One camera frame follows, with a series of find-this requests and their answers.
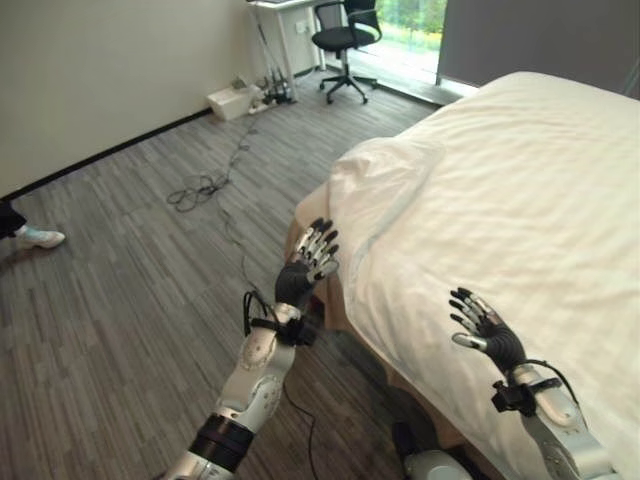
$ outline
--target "desk leg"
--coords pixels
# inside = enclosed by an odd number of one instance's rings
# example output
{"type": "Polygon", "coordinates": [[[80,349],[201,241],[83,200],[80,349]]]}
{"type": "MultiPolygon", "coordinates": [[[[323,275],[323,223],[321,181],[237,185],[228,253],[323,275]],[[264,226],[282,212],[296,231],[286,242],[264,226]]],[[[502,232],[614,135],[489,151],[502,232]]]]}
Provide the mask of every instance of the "desk leg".
{"type": "MultiPolygon", "coordinates": [[[[308,16],[308,22],[309,22],[309,28],[311,29],[312,33],[318,33],[320,31],[320,25],[318,25],[318,19],[316,18],[316,16],[313,13],[313,8],[309,7],[307,9],[307,16],[308,16]]],[[[320,65],[320,70],[324,71],[327,69],[327,63],[325,61],[324,58],[324,50],[322,50],[321,48],[316,47],[315,45],[313,46],[313,48],[316,51],[316,57],[318,59],[318,64],[320,65]]]]}
{"type": "Polygon", "coordinates": [[[284,30],[284,23],[282,22],[282,14],[278,11],[276,13],[278,19],[278,31],[280,32],[280,45],[282,46],[282,53],[284,54],[284,68],[287,74],[287,82],[289,82],[289,88],[291,89],[291,100],[298,101],[298,90],[296,89],[296,82],[293,78],[293,72],[291,71],[291,57],[289,56],[289,48],[287,47],[287,37],[284,30]]]}

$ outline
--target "black office chair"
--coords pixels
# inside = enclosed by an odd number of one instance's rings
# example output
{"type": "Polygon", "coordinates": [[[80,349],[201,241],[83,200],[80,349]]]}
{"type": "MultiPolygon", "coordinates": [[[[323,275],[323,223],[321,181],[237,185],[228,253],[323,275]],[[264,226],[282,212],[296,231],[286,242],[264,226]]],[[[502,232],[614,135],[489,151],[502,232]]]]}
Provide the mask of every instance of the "black office chair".
{"type": "Polygon", "coordinates": [[[362,103],[367,103],[367,96],[358,86],[356,80],[368,83],[373,88],[377,86],[375,78],[351,75],[347,60],[349,48],[371,45],[382,38],[375,6],[375,0],[344,0],[323,3],[314,9],[320,21],[321,30],[311,37],[311,41],[322,50],[334,52],[336,58],[342,60],[342,74],[325,78],[320,82],[320,90],[324,90],[325,82],[336,82],[327,93],[327,103],[333,103],[331,95],[343,85],[355,87],[362,95],[362,103]],[[343,8],[348,26],[342,25],[343,8]]]}

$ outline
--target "chair base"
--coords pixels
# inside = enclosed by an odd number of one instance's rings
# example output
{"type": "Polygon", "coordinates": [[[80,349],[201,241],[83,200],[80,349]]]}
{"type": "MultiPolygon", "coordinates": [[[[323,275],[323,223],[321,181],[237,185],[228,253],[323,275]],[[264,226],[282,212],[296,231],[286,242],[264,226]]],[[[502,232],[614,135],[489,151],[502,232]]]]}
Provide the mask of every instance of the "chair base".
{"type": "Polygon", "coordinates": [[[324,90],[325,82],[336,82],[336,84],[331,87],[331,90],[327,92],[327,103],[333,103],[331,95],[333,94],[333,92],[344,85],[354,87],[360,93],[360,95],[362,95],[362,103],[367,103],[369,99],[367,98],[367,95],[362,91],[357,82],[367,83],[372,88],[376,88],[378,86],[378,81],[375,78],[360,77],[356,75],[338,75],[335,77],[323,78],[320,82],[320,90],[324,90]]]}
{"type": "Polygon", "coordinates": [[[362,89],[360,88],[357,82],[366,83],[370,85],[372,88],[376,88],[378,86],[378,81],[375,78],[371,78],[371,77],[360,77],[358,75],[351,75],[351,72],[349,71],[349,63],[347,61],[347,52],[343,51],[340,53],[341,53],[340,58],[342,59],[342,74],[336,75],[335,77],[323,78],[322,81],[320,82],[320,90],[324,90],[325,82],[336,82],[336,84],[333,87],[331,87],[331,90],[327,92],[327,103],[329,104],[333,103],[333,99],[331,98],[331,95],[333,94],[333,92],[335,92],[336,90],[338,90],[340,87],[344,85],[348,87],[349,86],[354,87],[360,93],[360,95],[362,95],[362,103],[367,103],[369,99],[367,98],[365,93],[362,91],[362,89]]]}

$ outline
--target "bed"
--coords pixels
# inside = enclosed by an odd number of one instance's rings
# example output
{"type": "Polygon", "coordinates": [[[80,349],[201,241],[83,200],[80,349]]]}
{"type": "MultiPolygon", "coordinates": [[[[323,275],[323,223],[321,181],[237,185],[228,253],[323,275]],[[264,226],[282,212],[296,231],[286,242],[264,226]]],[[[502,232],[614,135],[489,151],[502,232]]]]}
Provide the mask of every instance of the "bed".
{"type": "Polygon", "coordinates": [[[515,73],[347,152],[298,205],[286,249],[334,220],[325,325],[376,354],[443,446],[495,478],[549,478],[519,415],[491,404],[495,366],[450,340],[449,290],[464,286],[563,371],[618,471],[639,478],[639,179],[640,102],[515,73]]]}

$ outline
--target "person's foot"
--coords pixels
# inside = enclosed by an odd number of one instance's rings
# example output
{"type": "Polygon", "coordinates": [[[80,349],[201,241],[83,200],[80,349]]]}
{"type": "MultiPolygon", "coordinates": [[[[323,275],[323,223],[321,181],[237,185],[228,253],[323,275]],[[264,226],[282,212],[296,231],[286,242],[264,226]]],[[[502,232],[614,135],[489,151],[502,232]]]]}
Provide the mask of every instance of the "person's foot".
{"type": "Polygon", "coordinates": [[[38,230],[27,226],[20,228],[15,235],[23,248],[53,248],[60,245],[66,238],[60,232],[38,230]]]}

